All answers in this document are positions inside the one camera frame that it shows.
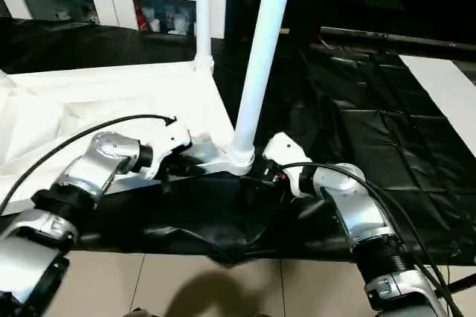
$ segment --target metal rod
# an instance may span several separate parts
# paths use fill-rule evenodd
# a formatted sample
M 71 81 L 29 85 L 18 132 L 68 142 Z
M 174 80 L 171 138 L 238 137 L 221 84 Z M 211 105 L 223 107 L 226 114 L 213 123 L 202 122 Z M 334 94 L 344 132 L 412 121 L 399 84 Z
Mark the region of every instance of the metal rod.
M 454 294 L 464 291 L 465 289 L 470 289 L 474 286 L 476 286 L 476 274 L 466 276 L 465 278 L 461 278 L 460 280 L 455 282 L 451 282 L 450 284 L 448 284 L 448 290 L 449 293 Z
M 196 61 L 206 64 L 211 60 L 210 0 L 196 0 Z
M 261 0 L 245 86 L 231 150 L 234 155 L 254 154 L 254 136 L 260 118 L 269 72 L 276 50 L 287 0 Z

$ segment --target floor tile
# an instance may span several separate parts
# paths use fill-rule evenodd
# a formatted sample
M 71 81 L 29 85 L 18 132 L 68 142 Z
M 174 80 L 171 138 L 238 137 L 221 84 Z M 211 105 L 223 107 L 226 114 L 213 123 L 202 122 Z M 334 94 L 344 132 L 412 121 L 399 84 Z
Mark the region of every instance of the floor tile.
M 450 282 L 454 282 L 466 276 L 476 273 L 476 266 L 450 266 Z M 447 278 L 446 267 L 443 268 L 443 276 Z M 465 316 L 476 315 L 476 287 L 453 294 L 454 302 Z
M 206 257 L 147 254 L 133 306 L 161 317 L 284 317 L 280 262 L 223 269 Z
M 286 317 L 370 317 L 364 280 L 351 263 L 283 260 Z
M 143 254 L 70 252 L 46 317 L 121 317 L 129 312 Z

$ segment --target black cloth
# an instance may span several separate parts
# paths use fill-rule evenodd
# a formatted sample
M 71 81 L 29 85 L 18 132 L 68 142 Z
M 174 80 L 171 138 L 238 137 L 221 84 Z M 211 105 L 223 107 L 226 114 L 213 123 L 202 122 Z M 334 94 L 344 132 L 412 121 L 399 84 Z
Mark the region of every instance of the black cloth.
M 193 38 L 0 19 L 8 74 L 191 60 Z M 214 78 L 234 122 L 249 43 L 212 43 Z M 474 264 L 476 159 L 400 59 L 302 51 L 280 38 L 255 144 L 279 131 L 318 162 L 349 162 L 408 212 L 438 263 Z M 332 211 L 287 189 L 217 173 L 107 195 L 77 249 L 349 260 Z M 398 211 L 389 208 L 414 243 Z M 12 217 L 4 217 L 6 225 Z

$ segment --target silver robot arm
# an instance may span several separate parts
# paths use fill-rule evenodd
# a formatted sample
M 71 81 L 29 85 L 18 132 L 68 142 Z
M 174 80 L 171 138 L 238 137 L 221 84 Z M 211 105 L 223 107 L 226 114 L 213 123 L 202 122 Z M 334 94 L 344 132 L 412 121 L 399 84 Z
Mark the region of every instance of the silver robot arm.
M 65 254 L 116 175 L 132 171 L 151 179 L 166 156 L 190 143 L 178 121 L 164 128 L 154 147 L 114 132 L 96 134 L 49 189 L 35 193 L 35 208 L 1 233 L 0 315 L 42 315 L 68 268 Z
M 266 146 L 263 156 L 282 166 L 310 162 L 304 151 L 289 136 L 280 132 Z M 337 164 L 365 180 L 353 164 Z M 331 200 L 352 252 L 365 280 L 365 292 L 372 308 L 384 317 L 447 316 L 430 283 L 405 253 L 405 246 L 393 229 L 382 207 L 356 180 L 326 168 L 309 175 L 302 167 L 284 172 L 292 193 Z M 312 177 L 312 184 L 303 181 Z

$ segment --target cable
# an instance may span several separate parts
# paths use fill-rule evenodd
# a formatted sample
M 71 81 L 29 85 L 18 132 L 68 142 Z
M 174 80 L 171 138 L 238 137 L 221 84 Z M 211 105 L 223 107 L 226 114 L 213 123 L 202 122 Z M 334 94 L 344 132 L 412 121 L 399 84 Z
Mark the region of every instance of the cable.
M 165 116 L 160 116 L 160 115 L 152 115 L 152 114 L 141 114 L 141 115 L 130 115 L 130 116 L 124 116 L 122 118 L 116 118 L 114 120 L 106 121 L 103 122 L 102 124 L 98 124 L 96 126 L 90 127 L 80 133 L 77 133 L 74 136 L 71 136 L 55 148 L 53 148 L 51 151 L 46 153 L 43 157 L 41 157 L 38 161 L 36 161 L 30 168 L 24 172 L 20 178 L 15 182 L 15 184 L 12 186 L 12 188 L 8 191 L 7 195 L 5 196 L 3 202 L 0 204 L 0 216 L 3 214 L 5 208 L 7 207 L 8 202 L 11 200 L 12 196 L 18 189 L 21 183 L 23 183 L 26 178 L 29 177 L 30 174 L 32 174 L 35 169 L 37 169 L 41 164 L 43 164 L 45 161 L 47 161 L 49 158 L 57 154 L 60 150 L 68 146 L 69 144 L 72 144 L 73 142 L 79 140 L 80 138 L 83 138 L 84 136 L 89 135 L 90 133 L 93 133 L 94 131 L 98 131 L 99 129 L 103 129 L 104 127 L 111 126 L 114 124 L 118 124 L 120 122 L 124 121 L 130 121 L 130 120 L 136 120 L 138 118 L 157 118 L 159 120 L 165 121 L 166 125 L 171 124 L 175 120 L 172 118 L 167 118 Z
M 446 272 L 448 274 L 448 285 L 451 283 L 451 276 L 450 276 L 450 272 L 449 272 L 449 263 L 446 264 Z M 449 316 L 449 304 L 448 302 L 446 302 L 446 314 Z
M 384 192 L 382 189 L 377 188 L 373 183 L 371 182 L 366 182 L 365 180 L 361 179 L 360 177 L 356 176 L 355 174 L 352 174 L 351 172 L 345 170 L 342 167 L 335 166 L 333 164 L 324 164 L 324 163 L 315 163 L 315 162 L 299 162 L 299 163 L 291 163 L 291 164 L 285 164 L 280 166 L 281 170 L 285 170 L 286 168 L 292 168 L 292 167 L 320 167 L 320 168 L 326 168 L 328 170 L 333 170 L 335 172 L 344 174 L 345 176 L 348 176 L 355 181 L 357 181 L 362 187 L 367 189 L 369 194 L 381 205 L 382 209 L 384 209 L 385 213 L 388 216 L 388 219 L 390 220 L 390 223 L 393 225 L 393 228 L 395 229 L 395 232 L 400 236 L 402 240 L 404 240 L 402 231 L 399 228 L 399 225 L 397 224 L 395 218 L 393 217 L 392 213 L 388 209 L 385 201 L 382 199 L 381 195 L 384 195 L 388 200 L 390 200 L 402 213 L 403 217 L 405 220 L 407 220 L 408 225 L 410 226 L 410 229 L 413 233 L 413 235 L 416 238 L 416 241 L 418 242 L 419 247 L 422 249 L 423 254 L 425 255 L 425 258 L 428 260 L 428 262 L 431 265 L 431 268 L 434 270 L 435 275 L 438 277 L 435 279 L 433 275 L 426 269 L 425 266 L 423 266 L 422 263 L 419 262 L 417 258 L 417 254 L 413 249 L 411 249 L 411 253 L 415 258 L 415 261 L 417 262 L 418 267 L 422 271 L 422 273 L 430 280 L 430 282 L 435 286 L 435 288 L 438 290 L 438 292 L 441 294 L 441 296 L 445 299 L 445 301 L 450 305 L 451 311 L 453 312 L 453 315 L 455 317 L 462 317 L 463 314 L 453 301 L 453 298 L 451 296 L 451 293 L 449 293 L 448 287 L 446 285 L 445 279 L 443 275 L 441 274 L 441 271 L 438 269 L 436 263 L 433 261 L 431 258 L 428 249 L 426 248 L 425 243 L 423 242 L 422 238 L 420 237 L 417 228 L 415 225 L 412 223 L 410 217 L 408 216 L 407 212 L 402 208 L 402 206 L 389 194 Z

